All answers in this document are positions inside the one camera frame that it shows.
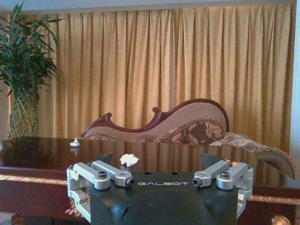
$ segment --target metal bracket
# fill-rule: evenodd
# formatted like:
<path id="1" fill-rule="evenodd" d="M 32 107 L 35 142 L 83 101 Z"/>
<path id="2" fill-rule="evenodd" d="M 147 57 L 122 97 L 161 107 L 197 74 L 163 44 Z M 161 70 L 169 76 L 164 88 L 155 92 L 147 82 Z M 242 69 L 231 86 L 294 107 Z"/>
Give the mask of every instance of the metal bracket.
<path id="1" fill-rule="evenodd" d="M 67 194 L 74 199 L 76 209 L 90 223 L 90 204 L 87 202 L 86 193 L 82 188 L 102 191 L 111 185 L 111 180 L 119 187 L 131 187 L 135 180 L 128 171 L 119 170 L 102 161 L 93 163 L 76 163 L 67 169 Z"/>
<path id="2" fill-rule="evenodd" d="M 229 163 L 218 161 L 206 170 L 197 171 L 194 174 L 194 185 L 196 187 L 207 187 L 216 178 L 217 187 L 221 190 L 231 190 L 233 186 L 239 188 L 237 218 L 244 211 L 247 199 L 252 195 L 253 168 L 245 163 L 238 163 L 229 167 Z"/>

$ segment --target ceiling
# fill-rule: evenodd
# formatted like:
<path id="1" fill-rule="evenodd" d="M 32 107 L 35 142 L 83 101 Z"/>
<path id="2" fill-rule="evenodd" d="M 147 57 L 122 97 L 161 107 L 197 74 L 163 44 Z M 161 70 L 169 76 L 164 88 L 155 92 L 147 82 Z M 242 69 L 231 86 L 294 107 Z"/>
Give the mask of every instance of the ceiling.
<path id="1" fill-rule="evenodd" d="M 0 0 L 0 9 L 11 11 L 23 0 Z M 25 0 L 27 14 L 59 12 L 125 11 L 164 8 L 213 7 L 290 3 L 295 0 Z"/>

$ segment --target sofa backrest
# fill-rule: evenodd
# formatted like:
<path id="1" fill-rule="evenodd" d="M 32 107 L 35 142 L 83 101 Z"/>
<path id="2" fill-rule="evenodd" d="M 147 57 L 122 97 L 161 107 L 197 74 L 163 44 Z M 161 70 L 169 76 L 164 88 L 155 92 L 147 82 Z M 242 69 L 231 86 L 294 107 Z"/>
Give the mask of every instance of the sofa backrest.
<path id="1" fill-rule="evenodd" d="M 116 139 L 131 140 L 137 137 L 147 137 L 150 142 L 157 137 L 194 120 L 211 119 L 221 125 L 222 129 L 229 131 L 228 116 L 224 108 L 210 99 L 192 99 L 181 103 L 168 112 L 161 112 L 153 108 L 154 116 L 146 126 L 139 129 L 126 129 L 115 125 L 111 121 L 111 113 L 93 122 L 81 135 L 109 135 Z"/>

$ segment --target bolt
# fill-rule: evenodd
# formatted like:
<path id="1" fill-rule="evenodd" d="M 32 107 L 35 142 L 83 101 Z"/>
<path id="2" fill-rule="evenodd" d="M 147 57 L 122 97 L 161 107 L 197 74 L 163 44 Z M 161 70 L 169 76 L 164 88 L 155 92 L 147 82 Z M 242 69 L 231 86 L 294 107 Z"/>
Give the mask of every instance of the bolt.
<path id="1" fill-rule="evenodd" d="M 126 185 L 127 185 L 128 187 L 132 187 L 134 184 L 135 184 L 135 180 L 134 180 L 134 179 L 128 179 L 128 180 L 126 181 Z"/>
<path id="2" fill-rule="evenodd" d="M 199 187 L 200 185 L 202 185 L 202 180 L 201 180 L 200 178 L 194 178 L 193 184 L 194 184 L 196 187 Z"/>
<path id="3" fill-rule="evenodd" d="M 230 177 L 230 173 L 229 172 L 222 172 L 221 173 L 221 177 L 222 178 L 229 178 Z"/>
<path id="4" fill-rule="evenodd" d="M 106 172 L 105 171 L 98 172 L 98 177 L 100 177 L 100 178 L 106 177 Z"/>

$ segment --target small white object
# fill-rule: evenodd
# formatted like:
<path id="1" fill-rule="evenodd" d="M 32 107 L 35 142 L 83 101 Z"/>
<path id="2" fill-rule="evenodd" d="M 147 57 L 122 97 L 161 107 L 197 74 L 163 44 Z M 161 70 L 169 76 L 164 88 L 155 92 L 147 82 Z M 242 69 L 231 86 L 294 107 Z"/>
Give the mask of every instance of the small white object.
<path id="1" fill-rule="evenodd" d="M 74 141 L 70 143 L 70 145 L 71 145 L 72 147 L 78 147 L 78 146 L 80 146 L 80 143 L 79 143 L 79 141 L 77 140 L 77 138 L 75 138 Z"/>
<path id="2" fill-rule="evenodd" d="M 125 154 L 120 158 L 121 164 L 126 164 L 127 167 L 130 167 L 137 163 L 139 158 L 135 157 L 134 154 Z"/>

